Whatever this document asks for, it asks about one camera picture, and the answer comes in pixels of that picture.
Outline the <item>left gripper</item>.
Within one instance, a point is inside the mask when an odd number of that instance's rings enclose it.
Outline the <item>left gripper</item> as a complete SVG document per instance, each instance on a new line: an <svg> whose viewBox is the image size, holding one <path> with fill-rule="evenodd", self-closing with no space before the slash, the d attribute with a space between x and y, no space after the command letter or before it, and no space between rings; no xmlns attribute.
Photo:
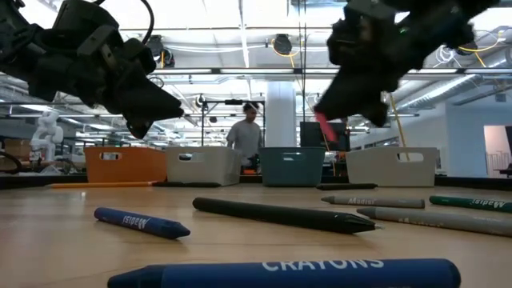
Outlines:
<svg viewBox="0 0 512 288"><path fill-rule="evenodd" d="M100 104L123 114L128 131L143 139L154 121L183 116L181 101L146 76L155 68L150 49L136 38L123 40L112 27L86 36L71 30L44 30L34 37L44 50L29 80L29 94L47 101L57 92L88 106Z"/></svg>

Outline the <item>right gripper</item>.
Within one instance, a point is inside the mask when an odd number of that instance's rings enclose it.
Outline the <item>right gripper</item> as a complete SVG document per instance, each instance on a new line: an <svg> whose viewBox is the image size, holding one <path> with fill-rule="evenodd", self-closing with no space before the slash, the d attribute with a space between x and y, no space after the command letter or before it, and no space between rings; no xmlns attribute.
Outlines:
<svg viewBox="0 0 512 288"><path fill-rule="evenodd" d="M327 120L360 114L383 127L389 106L381 90L396 90L404 74L423 66L425 51L412 27L425 6L418 0L347 0L343 13L327 39L329 60L339 70L314 112Z"/></svg>

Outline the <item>pink eraser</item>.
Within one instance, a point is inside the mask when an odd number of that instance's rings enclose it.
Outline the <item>pink eraser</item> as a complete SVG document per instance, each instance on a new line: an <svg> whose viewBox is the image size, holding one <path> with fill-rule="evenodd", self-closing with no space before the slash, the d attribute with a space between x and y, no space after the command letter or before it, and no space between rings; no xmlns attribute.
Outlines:
<svg viewBox="0 0 512 288"><path fill-rule="evenodd" d="M338 135L332 126L328 123L326 116L320 112L315 112L314 115L320 125L323 134L326 136L326 140L329 142L337 142Z"/></svg>

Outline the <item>black pen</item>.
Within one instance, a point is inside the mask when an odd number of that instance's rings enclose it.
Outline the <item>black pen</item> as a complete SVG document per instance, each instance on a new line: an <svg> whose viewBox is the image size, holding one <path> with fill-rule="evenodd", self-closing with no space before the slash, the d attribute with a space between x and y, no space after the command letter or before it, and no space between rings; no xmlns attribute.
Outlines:
<svg viewBox="0 0 512 288"><path fill-rule="evenodd" d="M380 226L371 220L342 212L234 202L213 198L195 198L192 205L196 210L212 214L340 234L357 234L380 229Z"/></svg>
<svg viewBox="0 0 512 288"><path fill-rule="evenodd" d="M376 187L377 185L373 183L327 183L316 186L318 190L371 190Z"/></svg>
<svg viewBox="0 0 512 288"><path fill-rule="evenodd" d="M222 185L216 182L153 182L157 187L185 187L185 188L218 188Z"/></svg>

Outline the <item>light grey plastic bin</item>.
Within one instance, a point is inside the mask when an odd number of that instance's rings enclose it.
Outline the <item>light grey plastic bin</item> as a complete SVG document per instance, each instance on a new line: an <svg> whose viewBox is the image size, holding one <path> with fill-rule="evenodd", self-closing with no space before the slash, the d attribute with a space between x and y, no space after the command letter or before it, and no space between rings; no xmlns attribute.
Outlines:
<svg viewBox="0 0 512 288"><path fill-rule="evenodd" d="M241 160L238 151L224 146L167 147L167 181L235 185L240 180Z"/></svg>
<svg viewBox="0 0 512 288"><path fill-rule="evenodd" d="M382 146L346 153L350 183L432 187L438 151L433 147Z"/></svg>

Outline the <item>orange pencil with pink eraser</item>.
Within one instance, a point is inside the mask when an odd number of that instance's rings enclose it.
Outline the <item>orange pencil with pink eraser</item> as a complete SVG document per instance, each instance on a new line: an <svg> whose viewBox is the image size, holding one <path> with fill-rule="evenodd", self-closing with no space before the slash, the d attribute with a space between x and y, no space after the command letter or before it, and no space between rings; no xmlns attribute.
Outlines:
<svg viewBox="0 0 512 288"><path fill-rule="evenodd" d="M81 182L81 183L54 183L46 187L52 189L77 188L117 188L117 187L144 187L152 186L156 182Z"/></svg>

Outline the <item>teal plastic bin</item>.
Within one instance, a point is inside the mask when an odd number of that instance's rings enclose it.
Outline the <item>teal plastic bin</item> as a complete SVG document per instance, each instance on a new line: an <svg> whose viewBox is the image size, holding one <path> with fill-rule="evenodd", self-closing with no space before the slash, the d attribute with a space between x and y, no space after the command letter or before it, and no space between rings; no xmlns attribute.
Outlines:
<svg viewBox="0 0 512 288"><path fill-rule="evenodd" d="M269 187L315 187L322 180L325 152L321 147L261 148L262 184Z"/></svg>

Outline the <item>dark green wax crayon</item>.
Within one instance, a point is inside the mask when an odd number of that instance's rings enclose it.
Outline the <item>dark green wax crayon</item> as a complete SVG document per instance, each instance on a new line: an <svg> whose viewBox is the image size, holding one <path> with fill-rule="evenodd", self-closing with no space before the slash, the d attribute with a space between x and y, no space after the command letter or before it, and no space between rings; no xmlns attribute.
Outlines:
<svg viewBox="0 0 512 288"><path fill-rule="evenodd" d="M474 210L489 210L512 214L512 202L500 200L430 196L429 201L431 204L440 206L454 206Z"/></svg>

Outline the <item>orange plastic bin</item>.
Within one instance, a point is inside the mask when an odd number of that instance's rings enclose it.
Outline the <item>orange plastic bin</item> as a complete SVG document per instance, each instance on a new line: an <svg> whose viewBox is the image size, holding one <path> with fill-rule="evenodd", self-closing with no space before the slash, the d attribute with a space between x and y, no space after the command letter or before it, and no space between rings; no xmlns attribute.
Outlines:
<svg viewBox="0 0 512 288"><path fill-rule="evenodd" d="M89 182L163 182L166 154L149 147L97 146L84 149Z"/></svg>

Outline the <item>black monitor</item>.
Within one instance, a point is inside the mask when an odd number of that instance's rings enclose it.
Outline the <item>black monitor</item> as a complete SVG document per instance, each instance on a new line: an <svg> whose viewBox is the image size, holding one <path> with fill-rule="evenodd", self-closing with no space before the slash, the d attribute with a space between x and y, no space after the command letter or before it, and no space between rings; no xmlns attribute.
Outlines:
<svg viewBox="0 0 512 288"><path fill-rule="evenodd" d="M330 122L330 127L335 133L334 141L327 139L318 122L300 122L300 146L323 147L330 151L350 151L350 136L346 124Z"/></svg>

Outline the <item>white round column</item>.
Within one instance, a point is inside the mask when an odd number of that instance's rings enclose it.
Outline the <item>white round column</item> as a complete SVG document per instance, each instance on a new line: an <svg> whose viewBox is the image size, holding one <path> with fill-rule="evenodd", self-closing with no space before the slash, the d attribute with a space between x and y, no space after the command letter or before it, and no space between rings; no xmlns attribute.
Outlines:
<svg viewBox="0 0 512 288"><path fill-rule="evenodd" d="M296 146L296 91L293 82L268 82L266 146Z"/></svg>

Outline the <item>grey wax crayon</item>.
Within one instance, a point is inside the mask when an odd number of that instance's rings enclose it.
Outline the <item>grey wax crayon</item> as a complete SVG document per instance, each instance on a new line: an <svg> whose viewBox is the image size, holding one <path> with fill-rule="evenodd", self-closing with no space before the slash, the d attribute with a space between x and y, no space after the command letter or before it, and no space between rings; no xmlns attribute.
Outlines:
<svg viewBox="0 0 512 288"><path fill-rule="evenodd" d="M363 207L357 212L377 220L512 238L512 220L507 219L386 207Z"/></svg>
<svg viewBox="0 0 512 288"><path fill-rule="evenodd" d="M321 198L323 202L334 205L348 206L382 206L395 208L423 209L425 201L423 199L404 199L404 198L364 198L364 197L345 197L345 196L326 196Z"/></svg>

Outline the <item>person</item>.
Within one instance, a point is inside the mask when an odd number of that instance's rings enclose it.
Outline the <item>person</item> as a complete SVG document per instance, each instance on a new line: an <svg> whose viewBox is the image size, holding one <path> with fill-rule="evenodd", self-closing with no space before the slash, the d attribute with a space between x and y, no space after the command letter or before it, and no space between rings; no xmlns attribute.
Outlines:
<svg viewBox="0 0 512 288"><path fill-rule="evenodd" d="M242 167L253 166L259 149L263 147L262 130L255 122L258 108L257 103L246 103L243 106L245 118L233 124L226 136L227 146L240 153Z"/></svg>

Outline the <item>blue wax crayon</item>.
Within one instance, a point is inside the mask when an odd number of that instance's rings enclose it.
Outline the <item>blue wax crayon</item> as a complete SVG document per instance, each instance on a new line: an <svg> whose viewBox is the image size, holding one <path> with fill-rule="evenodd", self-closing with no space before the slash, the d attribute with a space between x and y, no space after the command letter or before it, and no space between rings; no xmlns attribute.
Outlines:
<svg viewBox="0 0 512 288"><path fill-rule="evenodd" d="M109 278L108 288L460 288L443 258L151 265Z"/></svg>
<svg viewBox="0 0 512 288"><path fill-rule="evenodd" d="M123 210L99 207L94 211L94 217L100 222L141 231L161 238L177 239L190 235L190 230L180 222Z"/></svg>

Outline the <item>silver ventilation duct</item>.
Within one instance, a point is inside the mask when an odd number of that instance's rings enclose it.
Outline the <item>silver ventilation duct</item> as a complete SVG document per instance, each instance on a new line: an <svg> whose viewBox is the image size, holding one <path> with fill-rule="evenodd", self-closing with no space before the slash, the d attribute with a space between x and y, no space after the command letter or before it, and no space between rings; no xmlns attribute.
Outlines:
<svg viewBox="0 0 512 288"><path fill-rule="evenodd" d="M398 110L405 110L409 108L416 107L419 104L422 104L424 102L427 102L429 100L432 100L434 98L437 98L439 96L442 96L446 94L447 92L454 90L458 86L469 83L473 81L474 79L478 78L477 74L468 74L466 76L462 76L459 78L456 78L455 80L451 80L448 83L442 84L438 86L437 88L421 95L416 98L413 98L412 100L409 100L405 102L404 104L401 104L398 106Z"/></svg>

